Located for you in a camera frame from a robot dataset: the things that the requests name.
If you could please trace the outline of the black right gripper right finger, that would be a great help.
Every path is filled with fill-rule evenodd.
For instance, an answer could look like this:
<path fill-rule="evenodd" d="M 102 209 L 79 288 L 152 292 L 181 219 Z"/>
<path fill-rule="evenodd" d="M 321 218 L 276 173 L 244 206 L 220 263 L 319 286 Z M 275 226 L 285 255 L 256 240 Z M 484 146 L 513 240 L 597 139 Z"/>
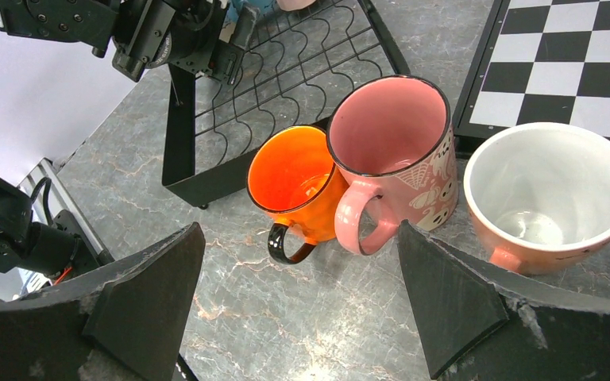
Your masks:
<path fill-rule="evenodd" d="M 401 270 L 435 380 L 610 380 L 610 299 L 497 267 L 400 224 Z"/>

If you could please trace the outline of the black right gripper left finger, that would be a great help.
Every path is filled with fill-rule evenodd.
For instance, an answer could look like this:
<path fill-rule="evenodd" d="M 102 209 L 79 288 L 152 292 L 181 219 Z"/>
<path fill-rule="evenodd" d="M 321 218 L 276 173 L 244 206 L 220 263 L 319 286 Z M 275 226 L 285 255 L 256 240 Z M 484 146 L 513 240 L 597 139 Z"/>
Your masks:
<path fill-rule="evenodd" d="M 84 275 L 0 300 L 0 380 L 170 380 L 205 247 L 192 223 Z"/>

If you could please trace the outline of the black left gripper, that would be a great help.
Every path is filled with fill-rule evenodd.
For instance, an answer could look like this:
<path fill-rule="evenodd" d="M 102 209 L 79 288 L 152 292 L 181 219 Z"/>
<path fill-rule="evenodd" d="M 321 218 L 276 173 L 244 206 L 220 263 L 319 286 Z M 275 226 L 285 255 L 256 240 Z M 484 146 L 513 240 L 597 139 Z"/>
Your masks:
<path fill-rule="evenodd" d="M 210 74 L 222 30 L 220 69 L 232 85 L 259 16 L 255 5 L 229 7 L 227 1 L 123 1 L 112 36 L 112 66 L 134 82 L 145 70 L 167 64 Z"/>

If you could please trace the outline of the orange cup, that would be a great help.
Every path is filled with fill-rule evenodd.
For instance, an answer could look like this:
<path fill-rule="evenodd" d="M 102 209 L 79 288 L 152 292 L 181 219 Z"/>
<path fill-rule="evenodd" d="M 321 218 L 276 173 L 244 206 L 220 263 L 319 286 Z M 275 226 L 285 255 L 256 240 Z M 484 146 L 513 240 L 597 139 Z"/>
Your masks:
<path fill-rule="evenodd" d="M 326 133 L 296 125 L 268 139 L 249 165 L 247 191 L 273 224 L 268 254 L 298 264 L 336 237 L 336 209 L 349 184 L 328 151 Z"/>

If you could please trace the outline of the salmon pink mug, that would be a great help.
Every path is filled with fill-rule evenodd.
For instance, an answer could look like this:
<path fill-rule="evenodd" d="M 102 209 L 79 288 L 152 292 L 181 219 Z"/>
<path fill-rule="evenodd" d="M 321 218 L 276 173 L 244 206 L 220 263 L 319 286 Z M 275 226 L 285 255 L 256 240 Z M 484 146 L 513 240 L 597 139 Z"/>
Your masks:
<path fill-rule="evenodd" d="M 572 266 L 610 243 L 610 140 L 532 122 L 488 138 L 462 180 L 492 264 L 523 275 Z"/>

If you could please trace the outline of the pink floral mug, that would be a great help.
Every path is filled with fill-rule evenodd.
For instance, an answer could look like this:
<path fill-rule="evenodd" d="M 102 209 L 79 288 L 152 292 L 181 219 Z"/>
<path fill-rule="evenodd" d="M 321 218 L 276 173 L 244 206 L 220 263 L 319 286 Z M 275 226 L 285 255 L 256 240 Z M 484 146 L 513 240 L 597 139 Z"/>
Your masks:
<path fill-rule="evenodd" d="M 334 218 L 346 250 L 372 255 L 402 221 L 431 231 L 456 209 L 450 104 L 431 81 L 390 75 L 360 86 L 331 114 L 326 142 L 349 184 Z"/>

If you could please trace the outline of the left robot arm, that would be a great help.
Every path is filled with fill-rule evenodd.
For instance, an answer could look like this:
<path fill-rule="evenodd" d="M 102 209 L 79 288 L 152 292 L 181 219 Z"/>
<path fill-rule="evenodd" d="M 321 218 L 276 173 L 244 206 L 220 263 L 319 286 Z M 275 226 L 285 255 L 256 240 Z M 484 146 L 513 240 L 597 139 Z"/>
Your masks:
<path fill-rule="evenodd" d="M 144 71 L 173 65 L 234 83 L 261 15 L 244 2 L 230 40 L 221 32 L 230 1 L 0 1 L 0 31 L 11 36 L 81 42 L 103 58 L 109 45 L 116 51 L 113 67 L 137 82 Z"/>

